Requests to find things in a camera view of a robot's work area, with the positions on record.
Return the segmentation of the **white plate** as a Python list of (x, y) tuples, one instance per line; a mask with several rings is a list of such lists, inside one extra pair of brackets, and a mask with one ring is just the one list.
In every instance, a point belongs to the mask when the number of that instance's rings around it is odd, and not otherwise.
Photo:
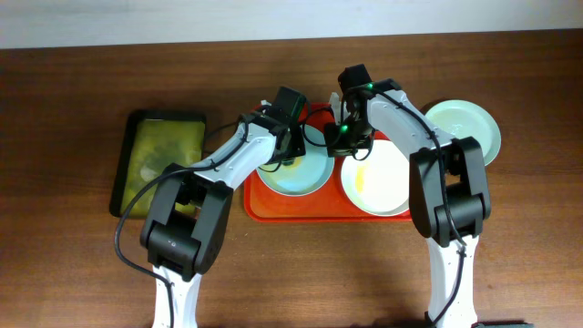
[(376, 140), (365, 160), (347, 157), (340, 173), (345, 195), (358, 209), (380, 217), (409, 210), (409, 161), (389, 140)]

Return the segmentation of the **light blue plate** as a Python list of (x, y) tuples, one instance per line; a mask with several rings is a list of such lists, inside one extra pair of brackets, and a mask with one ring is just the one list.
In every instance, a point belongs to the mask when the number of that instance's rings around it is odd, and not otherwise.
[(475, 138), (489, 165), (501, 149), (502, 136), (493, 117), (482, 107), (461, 99), (446, 100), (432, 106), (425, 116), (456, 138)]
[(305, 140), (305, 154), (289, 165), (268, 164), (256, 169), (261, 181), (271, 190), (291, 197), (305, 196), (321, 188), (331, 177), (334, 159), (327, 149), (316, 147)]

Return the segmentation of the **light blue plate top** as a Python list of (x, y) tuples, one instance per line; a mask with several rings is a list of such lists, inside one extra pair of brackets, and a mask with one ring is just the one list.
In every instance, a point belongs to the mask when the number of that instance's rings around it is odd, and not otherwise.
[(432, 106), (425, 116), (456, 138), (475, 138), (489, 165), (501, 149), (502, 136), (493, 117), (482, 107), (461, 99), (446, 100)]

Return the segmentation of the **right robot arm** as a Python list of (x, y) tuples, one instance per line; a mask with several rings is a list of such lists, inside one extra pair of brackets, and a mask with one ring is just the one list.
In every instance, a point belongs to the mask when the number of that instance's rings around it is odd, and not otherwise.
[(335, 122), (324, 127), (329, 156), (348, 157), (381, 132), (409, 162), (409, 211), (430, 258), (429, 327), (476, 327), (473, 260), (491, 213), (482, 149), (430, 122), (391, 78), (374, 81), (363, 64), (338, 76)]

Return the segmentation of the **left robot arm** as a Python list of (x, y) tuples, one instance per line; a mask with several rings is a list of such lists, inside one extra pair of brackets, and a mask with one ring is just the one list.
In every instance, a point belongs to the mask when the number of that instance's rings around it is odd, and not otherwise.
[(157, 280), (154, 326), (196, 326), (201, 277), (224, 241), (235, 189), (256, 169), (304, 155), (305, 95), (287, 87), (237, 121), (234, 135), (200, 162), (167, 166), (147, 184), (154, 195), (139, 242)]

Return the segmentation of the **black tray with soapy water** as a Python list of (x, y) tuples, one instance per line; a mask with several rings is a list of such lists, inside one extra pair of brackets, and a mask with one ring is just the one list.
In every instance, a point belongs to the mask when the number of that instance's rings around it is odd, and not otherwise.
[(206, 117), (193, 111), (138, 109), (128, 116), (109, 213), (119, 217), (148, 182), (170, 164), (202, 158)]

